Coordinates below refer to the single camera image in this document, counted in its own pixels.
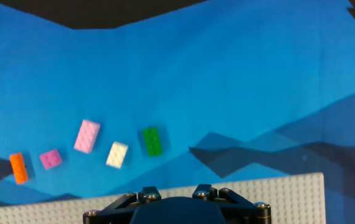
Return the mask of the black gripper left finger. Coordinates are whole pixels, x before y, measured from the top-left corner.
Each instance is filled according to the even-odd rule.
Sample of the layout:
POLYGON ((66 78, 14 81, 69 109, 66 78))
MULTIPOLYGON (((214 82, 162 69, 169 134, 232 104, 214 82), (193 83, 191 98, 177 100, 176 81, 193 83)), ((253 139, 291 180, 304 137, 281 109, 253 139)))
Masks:
POLYGON ((156 187, 143 187, 141 192, 120 196, 102 210, 85 212, 83 224, 129 223, 140 206, 161 199, 162 196, 156 187))

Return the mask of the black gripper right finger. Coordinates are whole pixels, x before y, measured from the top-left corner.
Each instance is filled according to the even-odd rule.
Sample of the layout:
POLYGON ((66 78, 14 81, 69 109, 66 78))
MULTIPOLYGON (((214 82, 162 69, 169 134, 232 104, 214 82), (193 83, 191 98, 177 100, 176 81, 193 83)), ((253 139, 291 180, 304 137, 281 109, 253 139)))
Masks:
POLYGON ((216 189, 200 184, 192 198, 212 202, 227 223, 271 224, 271 206, 264 202, 252 203, 229 188, 216 189))

